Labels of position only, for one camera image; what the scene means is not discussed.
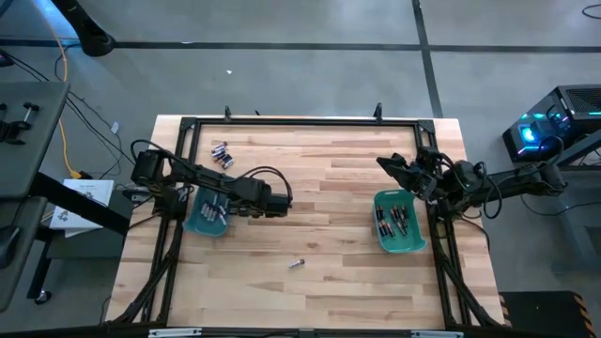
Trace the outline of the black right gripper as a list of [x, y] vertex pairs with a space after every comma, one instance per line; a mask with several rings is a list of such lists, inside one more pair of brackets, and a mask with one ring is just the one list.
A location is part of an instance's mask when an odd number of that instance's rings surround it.
[[392, 155], [390, 158], [377, 157], [378, 165], [396, 180], [401, 188], [426, 201], [438, 184], [439, 177], [435, 173], [437, 164], [421, 166], [415, 160], [416, 158], [408, 161], [401, 155]]

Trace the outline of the teal plastic bin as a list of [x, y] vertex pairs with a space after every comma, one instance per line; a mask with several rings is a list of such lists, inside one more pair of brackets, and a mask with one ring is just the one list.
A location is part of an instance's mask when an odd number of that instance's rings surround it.
[[[192, 211], [190, 212], [190, 215], [187, 218], [187, 220], [184, 222], [184, 229], [188, 232], [193, 232], [198, 235], [212, 238], [218, 238], [223, 236], [228, 229], [230, 218], [230, 203], [228, 209], [226, 209], [223, 206], [226, 197], [227, 196], [222, 192], [215, 192], [206, 188], [200, 189], [194, 197]], [[222, 222], [219, 219], [218, 212], [213, 222], [208, 220], [205, 215], [202, 215], [201, 209], [205, 203], [216, 207], [217, 210], [219, 208], [224, 209], [227, 225], [222, 224]]]
[[[426, 241], [422, 236], [421, 226], [414, 205], [415, 197], [404, 190], [387, 190], [375, 194], [373, 200], [373, 213], [375, 228], [377, 230], [378, 242], [380, 247], [389, 254], [405, 254], [418, 252], [425, 248]], [[407, 235], [402, 236], [400, 229], [394, 224], [392, 208], [405, 205], [408, 210], [408, 220], [404, 219], [407, 229]], [[376, 207], [382, 207], [384, 220], [382, 223], [389, 223], [395, 236], [391, 237], [388, 232], [386, 236], [379, 233], [376, 216]]]

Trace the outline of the white power adapter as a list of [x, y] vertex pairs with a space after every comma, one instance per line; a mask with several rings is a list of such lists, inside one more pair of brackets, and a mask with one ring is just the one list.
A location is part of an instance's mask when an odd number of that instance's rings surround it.
[[151, 193], [147, 189], [142, 188], [125, 189], [122, 191], [122, 194], [133, 203], [142, 202], [151, 196]]

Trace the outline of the white paper sheet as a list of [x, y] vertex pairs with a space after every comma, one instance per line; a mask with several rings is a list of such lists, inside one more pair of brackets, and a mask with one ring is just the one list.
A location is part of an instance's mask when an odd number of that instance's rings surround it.
[[[97, 203], [108, 206], [115, 186], [113, 180], [65, 179], [63, 184]], [[65, 237], [73, 237], [83, 232], [99, 229], [100, 225], [92, 223], [66, 209], [56, 207], [51, 218], [50, 228], [63, 230]]]

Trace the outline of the grey metal stand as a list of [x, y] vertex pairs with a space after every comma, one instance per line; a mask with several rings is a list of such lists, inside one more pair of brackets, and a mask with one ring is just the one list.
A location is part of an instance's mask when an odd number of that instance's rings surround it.
[[556, 274], [570, 272], [601, 274], [601, 129], [577, 139], [562, 153], [548, 159], [565, 180], [557, 196], [533, 196], [537, 207], [520, 197], [526, 209], [544, 221], [561, 226], [560, 246], [568, 249], [552, 263]]

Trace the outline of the black PC tower with lights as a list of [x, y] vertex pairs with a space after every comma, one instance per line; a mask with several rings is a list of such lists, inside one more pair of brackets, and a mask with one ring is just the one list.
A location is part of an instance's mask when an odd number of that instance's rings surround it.
[[503, 134], [513, 163], [550, 158], [601, 130], [601, 84], [558, 85]]

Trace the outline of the black hazard-striped mat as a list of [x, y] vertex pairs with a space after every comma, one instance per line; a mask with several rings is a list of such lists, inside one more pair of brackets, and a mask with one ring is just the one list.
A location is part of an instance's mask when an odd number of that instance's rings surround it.
[[505, 291], [499, 294], [505, 324], [515, 330], [562, 338], [601, 338], [583, 297], [573, 291]]

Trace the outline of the grey side table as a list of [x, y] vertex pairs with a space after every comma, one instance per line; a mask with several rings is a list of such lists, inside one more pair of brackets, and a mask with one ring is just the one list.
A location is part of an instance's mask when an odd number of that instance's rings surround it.
[[0, 103], [7, 109], [4, 118], [23, 122], [31, 103], [39, 109], [30, 116], [31, 128], [21, 133], [20, 145], [0, 143], [0, 200], [21, 200], [39, 196], [118, 234], [129, 231], [130, 219], [64, 186], [40, 172], [65, 105], [69, 84], [62, 82], [0, 83]]

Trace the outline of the black stand base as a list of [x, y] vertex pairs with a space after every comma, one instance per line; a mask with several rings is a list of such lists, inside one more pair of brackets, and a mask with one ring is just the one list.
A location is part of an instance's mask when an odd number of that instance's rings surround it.
[[88, 15], [78, 0], [51, 1], [75, 31], [86, 55], [100, 57], [114, 49], [115, 39]]

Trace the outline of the black aluminium rig frame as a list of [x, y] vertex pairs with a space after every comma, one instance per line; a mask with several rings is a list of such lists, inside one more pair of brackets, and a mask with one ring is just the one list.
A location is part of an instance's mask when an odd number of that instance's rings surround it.
[[[205, 165], [210, 149], [227, 142], [233, 175], [276, 167], [282, 176], [272, 186], [292, 188], [294, 205], [283, 219], [235, 218], [221, 238], [185, 234], [175, 272], [159, 284], [171, 296], [157, 296], [151, 310], [166, 319], [125, 324], [118, 317], [148, 278], [156, 240], [174, 235], [173, 225], [150, 218], [151, 206], [137, 209], [102, 325], [109, 338], [164, 328], [201, 328], [200, 338], [410, 338], [412, 330], [444, 330], [445, 315], [460, 314], [453, 287], [440, 298], [432, 249], [382, 251], [372, 211], [374, 195], [395, 187], [377, 157], [413, 157], [435, 142], [465, 159], [457, 120], [161, 115], [152, 140], [182, 146]], [[298, 259], [305, 264], [290, 269]]]

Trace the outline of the silver metal bracket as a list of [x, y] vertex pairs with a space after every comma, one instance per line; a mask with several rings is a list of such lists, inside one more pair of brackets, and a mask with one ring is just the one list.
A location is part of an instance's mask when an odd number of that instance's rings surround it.
[[448, 330], [412, 330], [410, 338], [464, 338], [464, 333]]
[[147, 338], [192, 338], [202, 334], [201, 328], [164, 328], [150, 330]]

